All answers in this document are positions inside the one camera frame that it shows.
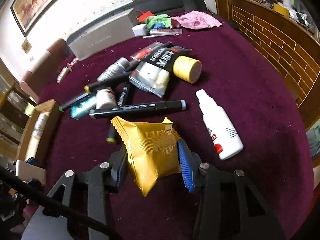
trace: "purple tablecloth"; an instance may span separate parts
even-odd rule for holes
[[[304,125],[277,71],[226,23],[210,30],[184,29],[178,37],[139,37],[117,44],[77,63],[61,84],[56,83],[56,76],[52,77],[41,93],[40,102],[54,98],[63,104],[81,93],[84,85],[96,81],[117,59],[129,58],[154,41],[172,41],[174,45],[193,49],[191,57],[202,62],[203,72],[195,84],[176,77],[170,80],[164,100],[187,102],[186,111],[168,115],[177,132],[203,161],[221,170],[244,170],[256,182],[290,237],[306,218],[313,195]],[[205,89],[225,109],[242,139],[244,150],[231,159],[220,161],[214,150],[195,96],[199,89]],[[133,103],[161,100],[136,89]],[[164,117],[133,116],[130,121],[162,122]],[[109,126],[108,119],[85,116],[73,120],[70,110],[63,113],[48,152],[47,185],[54,185],[66,170],[87,171],[107,161],[120,148],[105,142]],[[180,174],[159,179],[147,197],[142,196],[128,176],[120,193],[111,195],[116,230],[127,240],[189,239],[197,202],[198,196],[188,193]]]

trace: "black cable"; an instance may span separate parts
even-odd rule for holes
[[[26,184],[21,179],[11,174],[9,171],[7,171],[5,168],[1,166],[0,166],[0,180],[2,180],[9,187],[18,191],[20,194],[24,195],[28,199],[43,206],[44,208],[47,208],[49,210],[54,210],[55,212],[59,213],[61,216],[67,219],[73,219],[74,221],[86,227],[92,228],[93,230],[96,230],[102,234],[109,236],[111,239],[123,240],[122,237],[116,231],[114,231],[107,225],[102,224],[101,222],[91,217],[88,217],[78,211],[75,211],[53,200],[47,195],[29,186],[28,184]]]

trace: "silver screw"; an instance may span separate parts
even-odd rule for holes
[[[239,177],[242,177],[242,176],[244,176],[244,171],[236,170],[236,175],[239,176]]]
[[[64,175],[65,175],[66,177],[71,177],[74,173],[75,173],[74,171],[68,170],[68,171],[65,172]]]
[[[201,168],[201,169],[207,169],[207,168],[209,168],[209,163],[200,163],[200,168]]]
[[[108,168],[109,166],[110,166],[109,163],[101,163],[101,164],[100,164],[100,168],[102,168],[102,169],[106,169],[106,168]]]

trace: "yellow packet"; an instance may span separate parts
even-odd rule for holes
[[[128,122],[116,116],[111,123],[127,148],[129,168],[144,196],[157,178],[181,172],[177,149],[180,136],[169,119],[163,123]]]

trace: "white wall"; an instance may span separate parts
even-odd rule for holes
[[[120,7],[131,0],[57,0],[34,25],[27,36],[32,49],[26,54],[21,45],[21,33],[7,0],[0,10],[0,58],[12,75],[20,81],[32,62],[58,38],[67,37],[102,14]],[[208,9],[216,13],[215,0],[204,0]]]

